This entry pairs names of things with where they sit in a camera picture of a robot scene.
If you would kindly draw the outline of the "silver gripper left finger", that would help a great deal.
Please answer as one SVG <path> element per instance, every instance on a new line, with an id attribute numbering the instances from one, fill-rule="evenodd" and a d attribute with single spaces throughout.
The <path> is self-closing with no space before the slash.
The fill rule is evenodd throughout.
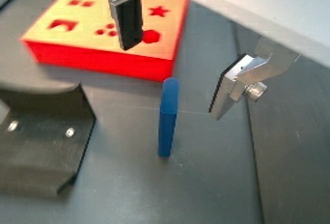
<path id="1" fill-rule="evenodd" d="M 119 31 L 119 43 L 129 50 L 143 38 L 141 0 L 108 0 L 111 16 Z"/>

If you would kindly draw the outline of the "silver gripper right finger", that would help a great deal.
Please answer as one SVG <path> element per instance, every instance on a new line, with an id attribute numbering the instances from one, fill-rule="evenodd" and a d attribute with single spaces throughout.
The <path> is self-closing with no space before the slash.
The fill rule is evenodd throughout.
<path id="1" fill-rule="evenodd" d="M 262 37 L 255 56 L 243 53 L 221 72 L 208 114 L 219 120 L 243 97 L 256 101 L 267 90 L 264 80 L 283 74 L 300 54 Z"/>

